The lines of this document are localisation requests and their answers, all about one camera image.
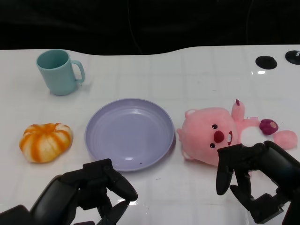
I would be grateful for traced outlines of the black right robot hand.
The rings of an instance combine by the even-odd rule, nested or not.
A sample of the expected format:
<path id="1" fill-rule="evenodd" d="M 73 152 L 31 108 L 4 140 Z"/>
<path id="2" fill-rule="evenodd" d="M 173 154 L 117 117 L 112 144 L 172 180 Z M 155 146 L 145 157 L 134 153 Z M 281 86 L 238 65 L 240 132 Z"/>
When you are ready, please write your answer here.
<path id="1" fill-rule="evenodd" d="M 252 147 L 237 144 L 218 149 L 216 192 L 224 195 L 232 191 L 254 222 L 264 224 L 289 208 L 284 225 L 300 223 L 300 163 L 272 141 Z M 254 199 L 251 195 L 249 172 L 261 171 L 276 184 L 276 194 L 263 194 Z"/>

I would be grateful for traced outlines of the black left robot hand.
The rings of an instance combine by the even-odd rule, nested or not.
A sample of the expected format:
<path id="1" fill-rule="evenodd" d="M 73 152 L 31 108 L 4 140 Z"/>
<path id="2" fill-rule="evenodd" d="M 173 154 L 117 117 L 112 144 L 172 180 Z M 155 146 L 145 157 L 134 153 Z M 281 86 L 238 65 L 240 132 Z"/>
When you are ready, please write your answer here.
<path id="1" fill-rule="evenodd" d="M 70 225 L 78 207 L 97 209 L 100 225 L 115 225 L 138 194 L 110 159 L 54 177 L 30 210 L 15 206 L 0 214 L 2 225 Z"/>

